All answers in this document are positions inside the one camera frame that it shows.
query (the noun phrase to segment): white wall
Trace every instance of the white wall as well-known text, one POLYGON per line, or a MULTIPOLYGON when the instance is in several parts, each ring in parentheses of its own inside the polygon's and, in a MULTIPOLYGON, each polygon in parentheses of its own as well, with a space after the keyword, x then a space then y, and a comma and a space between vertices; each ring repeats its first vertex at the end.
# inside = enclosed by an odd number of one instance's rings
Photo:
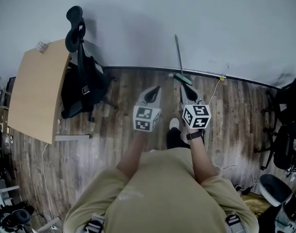
POLYGON ((0 0, 0 76, 23 53, 65 38, 66 12, 83 8, 86 39, 110 66, 178 67, 271 85, 296 76, 296 0, 0 0))

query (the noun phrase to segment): white cable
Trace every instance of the white cable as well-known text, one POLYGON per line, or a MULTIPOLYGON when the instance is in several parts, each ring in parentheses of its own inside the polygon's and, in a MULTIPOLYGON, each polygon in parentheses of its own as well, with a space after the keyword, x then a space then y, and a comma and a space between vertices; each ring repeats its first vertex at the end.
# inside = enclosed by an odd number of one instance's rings
POLYGON ((44 167, 44 158, 43 158, 43 155, 44 155, 44 152, 46 150, 46 147, 47 147, 48 144, 46 144, 45 148, 44 148, 44 151, 42 153, 42 163, 43 163, 43 173, 44 173, 44 180, 45 180, 45 187, 46 187, 46 193, 47 193, 47 199, 49 201, 49 209, 50 209, 50 212, 51 212, 51 215, 52 215, 52 207, 51 207, 51 200, 50 200, 50 194, 49 194, 49 190, 47 188, 47 181, 46 181, 46 177, 45 177, 45 167, 44 167))
MULTIPOLYGON (((228 166, 228 167, 225 167, 225 168, 221 168, 221 167, 219 167, 219 166, 218 166, 217 164, 215 164, 215 163, 213 163, 213 165, 215 165, 216 167, 218 167, 220 170, 226 170, 226 169, 228 169, 228 168, 230 168, 230 167, 237 166, 237 165, 231 165, 231 166, 228 166)), ((258 181, 256 181, 256 183, 255 183, 255 180, 254 180, 254 176, 253 176, 253 174, 252 174, 251 172, 249 172, 245 167, 241 167, 241 166, 239 166, 239 168, 243 168, 243 169, 245 169, 246 172, 250 173, 250 175, 251 175, 251 179, 252 179, 254 185, 258 183, 258 181)))
POLYGON ((215 92, 216 92, 216 89, 217 89, 217 85, 219 84, 219 82, 220 82, 220 80, 218 80, 218 82, 217 82, 217 84, 215 86, 214 93, 211 95, 208 105, 210 105, 210 101, 211 101, 212 97, 215 95, 215 92))

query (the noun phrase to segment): wristwatch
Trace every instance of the wristwatch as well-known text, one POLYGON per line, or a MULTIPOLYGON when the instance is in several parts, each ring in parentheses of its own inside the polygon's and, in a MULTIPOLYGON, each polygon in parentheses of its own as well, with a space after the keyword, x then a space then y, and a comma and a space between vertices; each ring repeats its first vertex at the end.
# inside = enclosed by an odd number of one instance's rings
POLYGON ((194 132, 192 134, 187 134, 187 139, 192 140, 198 137, 203 137, 203 130, 198 130, 198 132, 194 132))

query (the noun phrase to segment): white shoe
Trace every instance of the white shoe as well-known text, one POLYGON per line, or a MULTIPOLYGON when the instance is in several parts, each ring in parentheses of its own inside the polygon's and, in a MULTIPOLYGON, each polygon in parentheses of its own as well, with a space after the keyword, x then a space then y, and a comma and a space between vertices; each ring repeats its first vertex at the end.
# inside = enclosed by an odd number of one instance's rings
POLYGON ((169 123, 169 129, 171 130, 172 128, 179 129, 179 120, 177 118, 175 118, 175 117, 169 123))

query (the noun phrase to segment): floor plank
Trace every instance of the floor plank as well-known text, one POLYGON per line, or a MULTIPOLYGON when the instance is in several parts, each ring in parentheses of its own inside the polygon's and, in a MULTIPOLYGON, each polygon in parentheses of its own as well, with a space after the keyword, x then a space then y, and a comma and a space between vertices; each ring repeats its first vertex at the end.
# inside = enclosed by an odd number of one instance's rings
MULTIPOLYGON (((95 173, 120 160, 133 135, 133 106, 144 89, 153 85, 162 87, 162 114, 157 128, 151 133, 146 151, 165 149, 169 122, 172 117, 180 115, 180 83, 169 77, 169 72, 142 69, 111 72, 118 81, 112 83, 108 96, 118 104, 120 110, 116 113, 108 105, 98 105, 93 113, 95 123, 87 121, 87 114, 67 120, 60 118, 61 134, 91 134, 93 137, 89 141, 56 142, 47 146, 44 166, 53 216, 64 219, 95 173)), ((208 103, 218 79, 188 77, 208 103)), ((253 184, 250 173, 244 168, 253 173, 255 181, 264 173, 272 173, 290 184, 285 172, 277 169, 273 163, 266 171, 260 170, 269 153, 253 152, 254 148, 268 146, 262 129, 273 126, 274 114, 260 113, 268 105, 266 90, 264 86, 226 79, 219 82, 210 103, 212 119, 205 136, 209 155, 221 168, 237 165, 220 171, 219 175, 239 183, 243 188, 253 184)), ((13 135, 11 151, 21 196, 38 213, 50 219, 42 167, 45 143, 17 131, 13 135)), ((290 186, 296 189, 296 182, 290 186)))

